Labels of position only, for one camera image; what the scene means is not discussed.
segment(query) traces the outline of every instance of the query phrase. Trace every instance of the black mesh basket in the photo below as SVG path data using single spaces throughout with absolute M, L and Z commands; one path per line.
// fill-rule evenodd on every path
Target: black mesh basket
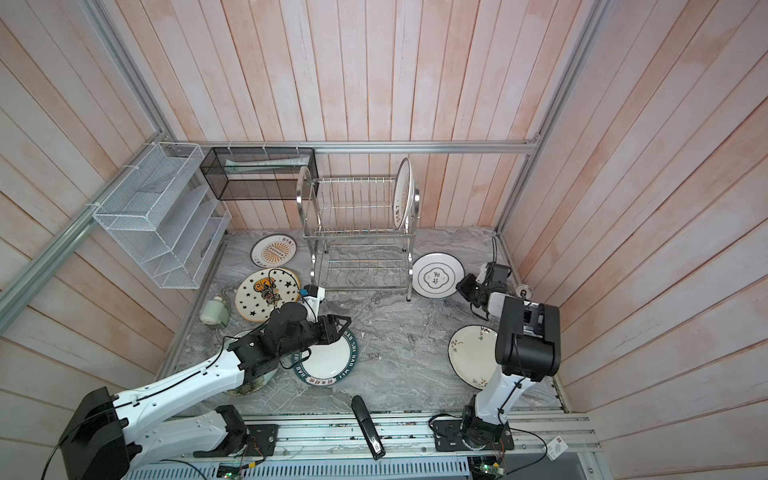
M 312 148 L 213 147 L 200 169 L 219 200 L 295 200 L 301 167 L 317 178 Z

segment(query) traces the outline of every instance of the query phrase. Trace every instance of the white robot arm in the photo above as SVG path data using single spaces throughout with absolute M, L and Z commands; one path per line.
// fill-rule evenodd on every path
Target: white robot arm
M 71 480 L 118 480 L 130 470 L 190 452 L 215 456 L 240 451 L 248 431 L 233 406 L 188 419 L 171 416 L 217 393 L 235 389 L 276 369 L 283 356 L 338 341 L 351 319 L 318 316 L 323 289 L 310 286 L 303 303 L 275 309 L 270 321 L 222 346 L 183 372 L 110 396 L 88 393 L 59 445 Z

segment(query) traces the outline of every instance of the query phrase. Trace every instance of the plate rim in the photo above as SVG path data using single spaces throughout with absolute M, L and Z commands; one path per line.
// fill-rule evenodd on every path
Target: plate rim
M 415 181 L 413 179 L 413 166 L 411 165 L 411 160 L 408 157 L 405 157 L 400 162 L 400 166 L 397 169 L 397 175 L 395 175 L 395 192 L 397 191 L 397 180 L 400 178 L 400 171 L 402 170 L 402 167 L 408 162 L 408 198 L 406 199 L 406 205 L 402 209 L 402 220 L 400 220 L 399 225 L 395 225 L 395 230 L 400 230 L 402 225 L 406 222 L 406 217 L 408 216 L 409 211 L 411 210 L 411 206 L 413 204 L 413 192 L 415 189 Z M 392 199 L 392 221 L 395 219 L 395 200 Z
M 479 327 L 484 327 L 485 325 L 480 325 L 479 323 L 474 323 L 474 324 L 472 324 L 472 325 L 464 325 L 462 328 L 460 328 L 460 329 L 457 329 L 457 330 L 456 330 L 456 331 L 453 333 L 453 335 L 451 335 L 451 339 L 448 341 L 448 348 L 447 348 L 447 350 L 446 350 L 445 352 L 446 352 L 446 353 L 448 353 L 448 363 L 451 365 L 451 369 L 452 369 L 452 370 L 453 370 L 453 372 L 456 374 L 456 376 L 457 376 L 457 377 L 459 377 L 459 378 L 461 379 L 461 381 L 462 381 L 462 382 L 464 382 L 464 383 L 466 383 L 467 385 L 471 386 L 473 389 L 476 389 L 476 390 L 480 390 L 480 391 L 482 391 L 482 390 L 485 390 L 485 387 L 483 387 L 483 388 L 479 389 L 477 386 L 475 386 L 475 385 L 472 385 L 470 382 L 467 382 L 466 380 L 464 380 L 464 379 L 462 378 L 462 376 L 461 376 L 461 375 L 459 375 L 459 374 L 458 374 L 458 372 L 456 372 L 456 367 L 454 367 L 454 366 L 453 366 L 453 362 L 451 361 L 451 340 L 453 340 L 453 337 L 454 337 L 454 336 L 456 336 L 456 333 L 458 333 L 460 330 L 463 330 L 463 329 L 465 329 L 465 328 L 467 328 L 467 327 L 470 327 L 470 326 L 479 326 Z M 495 333 L 495 334 L 496 334 L 496 337 L 498 338 L 498 331 L 496 331 L 496 330 L 492 329 L 492 328 L 491 328 L 491 327 L 489 327 L 489 326 L 485 326 L 485 328 L 487 328 L 487 329 L 491 330 L 493 333 Z
M 293 373 L 296 374 L 296 376 L 299 378 L 299 380 L 301 380 L 302 382 L 306 383 L 309 386 L 328 387 L 328 386 L 337 384 L 341 380 L 344 380 L 350 373 L 352 373 L 352 371 L 355 368 L 355 364 L 357 364 L 357 356 L 358 356 L 357 352 L 358 352 L 358 350 L 360 350 L 360 345 L 358 345 L 357 337 L 355 336 L 353 331 L 350 330 L 350 329 L 344 330 L 344 333 L 342 333 L 342 337 L 349 343 L 349 360 L 347 360 L 346 367 L 344 368 L 344 370 L 340 374 L 334 375 L 330 379 L 318 379 L 318 380 L 331 380 L 332 379 L 333 381 L 331 383 L 328 383 L 328 384 L 325 384 L 325 385 L 317 385 L 315 383 L 309 383 L 309 382 L 306 381 L 306 379 L 308 377 L 312 377 L 312 378 L 317 378 L 317 377 L 311 376 L 305 369 L 303 370 L 304 373 L 305 373 L 305 376 L 302 376 L 299 373 L 299 368 L 303 367 L 303 364 L 300 362 L 300 363 L 296 364 L 296 366 L 294 366 L 292 368 Z M 291 356 L 291 363 L 296 363 L 300 359 L 301 359 L 301 352 L 294 353 Z
M 293 255 L 291 255 L 290 259 L 289 259 L 287 262 L 283 263 L 282 265 L 277 265 L 277 266 L 275 266 L 275 265 L 272 265 L 272 266 L 261 266 L 261 265 L 259 265 L 258 263 L 256 263 L 256 261 L 253 259 L 253 250 L 256 248 L 256 246 L 257 246 L 259 243 L 261 243 L 261 242 L 263 242 L 264 240 L 266 240 L 267 238 L 270 238 L 270 237 L 277 237 L 277 236 L 281 236 L 281 237 L 288 237 L 288 238 L 290 238 L 291 240 L 293 240 L 293 244 L 294 244 L 294 245 L 296 245 L 296 251 L 295 251 L 295 252 L 293 252 Z M 295 238 L 291 237 L 290 235 L 288 235 L 288 234 L 286 234 L 286 233 L 272 233 L 272 234 L 270 234 L 270 235 L 267 235 L 266 237 L 261 237 L 259 240 L 257 240 L 257 241 L 256 241 L 256 243 L 254 243 L 254 244 L 253 244 L 253 246 L 250 248 L 250 262 L 251 262 L 253 265 L 256 265 L 256 266 L 258 266 L 258 267 L 259 267 L 260 269 L 262 269 L 262 270 L 266 270 L 266 269 L 268 269 L 268 268 L 280 268 L 280 267 L 282 267 L 282 266 L 284 266 L 284 265 L 287 265 L 288 263 L 290 263 L 290 262 L 291 262 L 291 260 L 293 260 L 294 258 L 296 258 L 296 255 L 297 255 L 298 253 L 299 253 L 299 243 L 298 243 L 298 242 L 296 242 L 296 239 L 295 239 Z
M 299 279 L 299 275 L 298 275 L 298 274 L 296 274 L 296 272 L 294 272 L 293 270 L 288 270 L 287 268 L 282 268 L 281 266 L 271 266 L 271 267 L 269 267 L 269 268 L 262 268 L 262 269 L 259 269 L 259 270 L 255 271 L 255 272 L 251 273 L 249 276 L 246 276 L 246 277 L 245 277 L 245 279 L 243 279 L 243 281 L 242 281 L 242 282 L 240 282 L 240 285 L 238 285 L 238 286 L 237 286 L 237 290 L 235 291 L 235 298 L 234 298 L 234 302 L 235 302 L 235 310 L 237 311 L 237 314 L 238 314 L 238 315 L 240 315 L 240 316 L 242 316 L 242 317 L 243 317 L 243 320 L 245 320 L 246 322 L 251 322 L 251 323 L 258 323 L 258 324 L 261 324 L 261 323 L 266 323 L 266 322 L 268 322 L 268 321 L 270 320 L 270 318 L 269 318 L 269 317 L 267 317 L 265 320 L 263 320 L 263 321 L 261 321 L 261 322 L 260 322 L 260 321 L 258 321 L 258 320 L 251 320 L 251 319 L 248 319 L 248 318 L 246 318 L 246 317 L 245 317 L 245 316 L 244 316 L 244 315 L 243 315 L 243 314 L 240 312 L 240 306 L 237 304 L 237 294 L 240 292 L 240 288 L 241 288 L 241 287 L 243 286 L 243 284 L 244 284 L 244 283 L 245 283 L 245 282 L 246 282 L 246 281 L 247 281 L 249 278 L 251 278 L 253 275 L 256 275 L 257 273 L 259 273 L 259 272 L 261 272 L 261 271 L 263 271 L 263 270 L 274 270 L 274 269 L 277 269 L 277 270 L 283 270 L 283 271 L 285 271 L 285 272 L 288 272 L 288 273 L 290 273 L 290 275 L 291 275 L 291 276 L 293 277 L 293 279 L 296 281 L 296 287 L 297 287 L 298 291 L 301 291 L 301 280 Z M 297 293 L 297 295 L 296 295 L 296 299 L 294 299 L 294 300 L 289 300 L 289 301 L 290 301 L 290 302 L 296 302 L 296 301 L 299 299 L 299 296 L 300 296 L 300 295 L 301 295 L 300 293 Z
M 456 260 L 456 261 L 458 262 L 458 264 L 462 266 L 462 272 L 463 272 L 463 273 L 465 273 L 465 270 L 464 270 L 464 263 L 462 263 L 462 261 L 461 261 L 461 260 L 459 260 L 459 259 L 458 259 L 458 258 L 457 258 L 455 255 L 451 255 L 451 254 L 450 254 L 450 253 L 448 253 L 448 252 L 429 252 L 429 253 L 425 253 L 425 254 L 421 255 L 419 258 L 417 258 L 416 260 L 413 260 L 413 265 L 412 265 L 412 268 L 413 268 L 413 267 L 416 265 L 416 262 L 418 262 L 418 261 L 419 261 L 419 260 L 421 260 L 422 258 L 426 257 L 427 255 L 433 255 L 433 254 L 435 254 L 435 253 L 440 253 L 440 254 L 442 254 L 442 255 L 448 255 L 449 257 L 453 257 L 453 259 L 454 259 L 454 260 Z M 419 278 L 418 278 L 418 276 L 416 275 L 416 270 L 415 270 L 415 268 L 413 268 L 413 278 L 415 279 L 415 282 L 412 280 L 412 281 L 411 281 L 411 284 L 412 284 L 412 285 L 414 285 L 413 289 L 414 289 L 414 290 L 416 290 L 416 287 L 415 287 L 415 285 L 419 283 Z M 449 296 L 453 295 L 453 294 L 454 294 L 454 293 L 456 293 L 456 292 L 458 292 L 458 290 L 456 290 L 456 289 L 455 289 L 455 286 L 454 286 L 454 290 L 453 290 L 453 291 L 452 291 L 450 294 L 448 294 L 448 295 L 444 295 L 444 296 L 426 296 L 426 295 L 424 295 L 423 293 L 421 293 L 421 292 L 419 292 L 419 291 L 416 291 L 416 293 L 418 293 L 420 296 L 422 296 L 422 297 L 424 297 L 424 298 L 426 298 L 426 299 L 429 299 L 429 300 L 441 300 L 441 299 L 444 299 L 444 298 L 448 298 Z

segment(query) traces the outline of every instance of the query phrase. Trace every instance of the plate with chinese characters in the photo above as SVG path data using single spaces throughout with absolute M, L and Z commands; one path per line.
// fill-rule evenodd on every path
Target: plate with chinese characters
M 462 263 L 447 253 L 427 253 L 413 263 L 413 289 L 426 298 L 453 295 L 462 278 Z
M 296 364 L 293 367 L 296 376 L 309 385 L 333 385 L 349 375 L 357 363 L 357 339 L 349 329 L 338 341 L 330 345 L 313 345 L 310 350 L 311 354 L 294 353 L 291 357 L 291 363 Z
M 268 268 L 246 278 L 235 294 L 237 312 L 249 322 L 262 323 L 270 313 L 299 299 L 299 277 L 284 268 Z
M 261 268 L 283 266 L 295 256 L 296 241 L 280 233 L 264 237 L 250 251 L 251 261 Z
M 467 385 L 484 389 L 496 369 L 496 332 L 483 325 L 456 330 L 448 344 L 448 358 Z

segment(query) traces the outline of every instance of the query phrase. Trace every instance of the plate with black stars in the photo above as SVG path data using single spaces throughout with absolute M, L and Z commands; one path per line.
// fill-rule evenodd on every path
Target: plate with black stars
M 249 322 L 262 323 L 270 313 L 284 303 L 298 301 L 301 290 L 299 277 L 284 268 L 259 270 L 237 287 L 237 312 Z

